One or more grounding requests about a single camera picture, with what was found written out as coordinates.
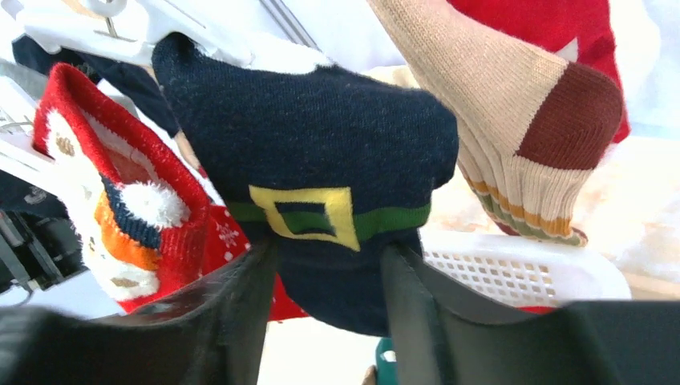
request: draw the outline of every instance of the white pom-pom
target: white pom-pom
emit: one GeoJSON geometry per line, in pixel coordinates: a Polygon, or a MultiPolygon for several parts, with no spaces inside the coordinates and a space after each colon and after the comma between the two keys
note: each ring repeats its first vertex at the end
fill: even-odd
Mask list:
{"type": "Polygon", "coordinates": [[[189,208],[170,188],[154,183],[127,184],[120,200],[130,214],[160,229],[179,227],[189,217],[189,208]]]}

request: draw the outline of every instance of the white perforated plastic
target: white perforated plastic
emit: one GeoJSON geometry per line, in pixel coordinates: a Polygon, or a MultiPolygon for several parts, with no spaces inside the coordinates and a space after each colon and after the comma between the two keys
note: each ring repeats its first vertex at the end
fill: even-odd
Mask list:
{"type": "Polygon", "coordinates": [[[522,237],[422,229],[425,262],[510,306],[631,299],[623,274],[588,249],[522,237]]]}

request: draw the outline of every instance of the teal object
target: teal object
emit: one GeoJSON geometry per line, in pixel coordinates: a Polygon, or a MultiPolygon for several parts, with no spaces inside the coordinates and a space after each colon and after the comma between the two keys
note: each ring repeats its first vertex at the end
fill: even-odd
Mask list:
{"type": "Polygon", "coordinates": [[[378,385],[397,385],[397,363],[392,338],[382,338],[375,347],[375,367],[378,385]]]}

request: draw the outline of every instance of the white plastic ring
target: white plastic ring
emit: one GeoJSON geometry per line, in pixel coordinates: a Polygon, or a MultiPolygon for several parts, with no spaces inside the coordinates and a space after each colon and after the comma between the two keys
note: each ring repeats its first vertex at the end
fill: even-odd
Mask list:
{"type": "Polygon", "coordinates": [[[85,8],[92,12],[104,16],[105,18],[113,18],[118,16],[128,5],[128,0],[80,0],[85,8]]]}

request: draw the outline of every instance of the clothespin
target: clothespin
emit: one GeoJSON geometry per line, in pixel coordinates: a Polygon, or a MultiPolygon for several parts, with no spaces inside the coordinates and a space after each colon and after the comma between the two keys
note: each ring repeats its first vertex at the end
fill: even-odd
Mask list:
{"type": "Polygon", "coordinates": [[[37,103],[14,80],[0,76],[0,165],[19,179],[59,194],[51,171],[54,161],[33,149],[33,117],[37,103]]]}
{"type": "Polygon", "coordinates": [[[80,14],[24,6],[19,0],[0,0],[5,12],[26,34],[51,53],[65,47],[150,67],[154,46],[169,34],[179,32],[215,59],[239,67],[247,67],[253,61],[253,53],[242,34],[197,12],[192,0],[106,1],[81,0],[85,8],[108,20],[107,30],[102,30],[98,20],[80,14]],[[137,2],[148,13],[149,21],[137,36],[120,36],[111,18],[120,14],[129,2],[137,2]]]}

